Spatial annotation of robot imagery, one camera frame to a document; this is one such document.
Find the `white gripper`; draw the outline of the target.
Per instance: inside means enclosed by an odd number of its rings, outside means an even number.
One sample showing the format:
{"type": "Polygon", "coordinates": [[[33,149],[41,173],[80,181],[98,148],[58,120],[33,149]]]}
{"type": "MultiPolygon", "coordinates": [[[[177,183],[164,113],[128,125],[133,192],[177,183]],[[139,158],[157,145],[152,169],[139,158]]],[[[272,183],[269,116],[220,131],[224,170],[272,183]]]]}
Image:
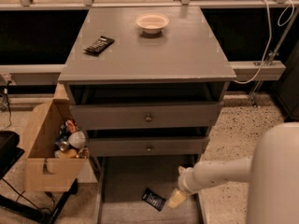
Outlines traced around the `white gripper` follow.
{"type": "Polygon", "coordinates": [[[178,187],[172,192],[168,206],[170,208],[176,208],[186,201],[187,195],[193,195],[197,192],[196,182],[193,178],[193,168],[184,168],[179,166],[178,168],[178,187]]]}

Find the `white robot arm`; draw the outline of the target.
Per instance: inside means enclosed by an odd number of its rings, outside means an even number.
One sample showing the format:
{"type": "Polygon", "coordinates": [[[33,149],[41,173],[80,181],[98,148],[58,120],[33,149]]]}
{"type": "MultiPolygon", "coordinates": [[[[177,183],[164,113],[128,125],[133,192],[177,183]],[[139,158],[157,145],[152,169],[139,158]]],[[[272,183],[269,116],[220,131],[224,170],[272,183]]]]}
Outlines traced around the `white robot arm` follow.
{"type": "Polygon", "coordinates": [[[265,132],[251,156],[180,166],[168,206],[175,208],[188,196],[227,182],[249,184],[246,224],[299,224],[299,123],[265,132]]]}

